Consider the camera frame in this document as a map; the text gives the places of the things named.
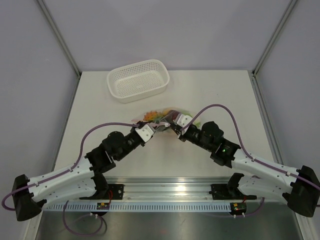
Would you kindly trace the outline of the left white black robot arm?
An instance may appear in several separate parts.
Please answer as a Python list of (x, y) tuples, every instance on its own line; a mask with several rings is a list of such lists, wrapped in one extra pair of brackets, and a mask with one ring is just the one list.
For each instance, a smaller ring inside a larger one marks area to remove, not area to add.
[(103, 199), (108, 194), (104, 173), (116, 167), (155, 134), (149, 123), (131, 125), (127, 135), (111, 132), (101, 144), (86, 154), (80, 153), (75, 163), (37, 177), (25, 174), (15, 178), (12, 199), (16, 219), (26, 221), (39, 215), (43, 208), (73, 199)]

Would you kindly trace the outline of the left aluminium frame post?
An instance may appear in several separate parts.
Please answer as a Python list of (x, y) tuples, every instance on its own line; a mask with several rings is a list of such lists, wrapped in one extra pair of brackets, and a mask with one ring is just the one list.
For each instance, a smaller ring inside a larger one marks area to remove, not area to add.
[(82, 75), (82, 71), (78, 67), (78, 64), (76, 63), (75, 58), (73, 57), (67, 43), (65, 42), (65, 39), (56, 23), (56, 21), (53, 18), (53, 15), (49, 9), (49, 7), (46, 4), (45, 0), (35, 0), (35, 4), (38, 6), (40, 12), (43, 14), (50, 30), (52, 31), (52, 34), (54, 35), (60, 49), (62, 50), (63, 54), (66, 57), (66, 60), (72, 67), (74, 73), (76, 74), (77, 78), (80, 79)]

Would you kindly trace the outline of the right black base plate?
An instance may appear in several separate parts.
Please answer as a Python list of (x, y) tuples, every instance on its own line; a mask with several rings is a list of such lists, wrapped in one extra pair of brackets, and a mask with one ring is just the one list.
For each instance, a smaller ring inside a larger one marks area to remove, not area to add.
[(256, 195), (244, 195), (238, 189), (229, 191), (226, 183), (211, 184), (209, 194), (213, 200), (256, 200)]

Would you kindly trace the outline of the right aluminium frame post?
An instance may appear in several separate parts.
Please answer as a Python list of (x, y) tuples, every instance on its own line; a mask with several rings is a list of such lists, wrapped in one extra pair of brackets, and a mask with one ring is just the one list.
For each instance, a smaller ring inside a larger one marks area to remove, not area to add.
[(274, 45), (276, 44), (278, 38), (280, 37), (282, 31), (284, 30), (289, 18), (291, 17), (293, 11), (297, 7), (299, 0), (290, 0), (287, 7), (285, 8), (281, 18), (279, 19), (275, 29), (273, 30), (271, 37), (269, 38), (261, 56), (259, 57), (254, 69), (252, 70), (252, 75), (256, 78), (259, 71), (263, 67), (265, 61), (270, 55)]

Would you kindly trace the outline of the fake orange pineapple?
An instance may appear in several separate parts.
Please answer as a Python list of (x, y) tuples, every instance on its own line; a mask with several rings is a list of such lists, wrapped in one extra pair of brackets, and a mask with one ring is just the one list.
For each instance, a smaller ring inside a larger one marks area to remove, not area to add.
[(149, 111), (146, 112), (143, 116), (143, 121), (144, 122), (156, 122), (162, 114), (158, 111)]

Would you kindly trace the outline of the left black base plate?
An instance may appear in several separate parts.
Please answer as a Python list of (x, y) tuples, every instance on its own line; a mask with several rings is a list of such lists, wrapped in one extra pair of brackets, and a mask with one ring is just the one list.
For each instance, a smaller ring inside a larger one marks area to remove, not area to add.
[(124, 196), (124, 184), (112, 183), (108, 185), (108, 190), (103, 193), (94, 194), (89, 197), (80, 197), (81, 200), (122, 200)]

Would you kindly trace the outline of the aluminium mounting rail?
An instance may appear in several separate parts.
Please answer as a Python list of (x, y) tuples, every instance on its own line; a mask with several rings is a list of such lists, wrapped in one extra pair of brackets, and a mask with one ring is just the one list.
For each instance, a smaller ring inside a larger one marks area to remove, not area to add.
[(123, 184), (124, 202), (212, 201), (212, 184), (226, 184), (230, 177), (111, 177), (111, 184)]

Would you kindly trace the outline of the aluminium frame post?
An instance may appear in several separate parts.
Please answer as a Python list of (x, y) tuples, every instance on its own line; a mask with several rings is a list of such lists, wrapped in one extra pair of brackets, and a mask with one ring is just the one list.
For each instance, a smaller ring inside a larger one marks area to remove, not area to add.
[(254, 69), (252, 70), (252, 75), (256, 78), (259, 71), (263, 67), (265, 61), (270, 55), (274, 45), (276, 44), (278, 38), (280, 37), (282, 31), (284, 30), (289, 18), (291, 17), (293, 11), (297, 7), (299, 0), (290, 0), (287, 7), (285, 8), (281, 18), (279, 19), (275, 29), (273, 30), (271, 37), (269, 38), (261, 56), (259, 57)]
[(82, 71), (78, 67), (78, 64), (76, 63), (75, 58), (73, 57), (67, 43), (65, 42), (65, 39), (56, 23), (56, 21), (53, 18), (53, 15), (49, 9), (49, 7), (46, 4), (45, 0), (35, 0), (35, 4), (38, 6), (40, 12), (43, 14), (50, 30), (52, 31), (52, 34), (54, 35), (60, 49), (62, 50), (63, 54), (66, 57), (66, 60), (72, 67), (74, 73), (76, 74), (77, 78), (80, 79), (82, 75)]

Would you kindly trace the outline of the fake purple fruit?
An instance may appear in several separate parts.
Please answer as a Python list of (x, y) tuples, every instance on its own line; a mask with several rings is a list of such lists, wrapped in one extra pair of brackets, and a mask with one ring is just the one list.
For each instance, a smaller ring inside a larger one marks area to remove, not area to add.
[(179, 114), (180, 113), (177, 110), (169, 110), (167, 116), (172, 119), (176, 119)]

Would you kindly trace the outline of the clear zip top bag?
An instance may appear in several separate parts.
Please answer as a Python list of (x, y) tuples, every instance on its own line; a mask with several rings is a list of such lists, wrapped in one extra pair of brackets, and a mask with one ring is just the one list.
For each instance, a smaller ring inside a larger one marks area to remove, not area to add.
[[(194, 111), (190, 111), (190, 110), (186, 110), (186, 109), (178, 108), (178, 107), (167, 107), (167, 108), (148, 110), (148, 111), (146, 111), (136, 117), (133, 117), (130, 122), (133, 124), (137, 124), (138, 122), (150, 123), (152, 125), (152, 127), (157, 132), (171, 132), (171, 129), (167, 125), (173, 123), (175, 119), (168, 117), (168, 112), (170, 110), (176, 110), (179, 113), (182, 113), (184, 115), (189, 115), (191, 117), (196, 115), (196, 113)], [(161, 117), (156, 122), (143, 121), (145, 113), (150, 112), (150, 111), (157, 111), (157, 112), (161, 113)]]

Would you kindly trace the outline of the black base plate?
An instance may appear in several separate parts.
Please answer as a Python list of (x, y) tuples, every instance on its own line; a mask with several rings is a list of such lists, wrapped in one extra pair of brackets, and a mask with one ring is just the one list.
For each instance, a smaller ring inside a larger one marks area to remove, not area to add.
[(81, 200), (122, 200), (124, 196), (124, 184), (112, 183), (108, 185), (108, 190), (103, 193), (94, 194), (89, 197), (80, 197)]
[(238, 189), (229, 191), (226, 183), (211, 184), (209, 194), (213, 200), (256, 200), (256, 195), (244, 195)]

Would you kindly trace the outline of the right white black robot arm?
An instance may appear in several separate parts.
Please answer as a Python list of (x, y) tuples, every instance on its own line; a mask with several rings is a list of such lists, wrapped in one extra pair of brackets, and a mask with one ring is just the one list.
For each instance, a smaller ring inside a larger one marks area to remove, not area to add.
[(258, 159), (244, 147), (224, 138), (224, 132), (213, 122), (201, 129), (194, 124), (174, 123), (171, 128), (178, 138), (188, 141), (210, 153), (219, 166), (236, 172), (229, 179), (227, 193), (232, 198), (256, 196), (285, 203), (293, 212), (312, 218), (320, 199), (320, 181), (315, 171), (308, 167), (289, 167)]

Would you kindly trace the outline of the white perforated plastic basket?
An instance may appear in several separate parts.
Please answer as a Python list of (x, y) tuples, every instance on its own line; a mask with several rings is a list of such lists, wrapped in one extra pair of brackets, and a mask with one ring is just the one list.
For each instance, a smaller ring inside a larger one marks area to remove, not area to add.
[(123, 104), (161, 94), (169, 82), (167, 68), (156, 59), (115, 68), (106, 77), (110, 94)]

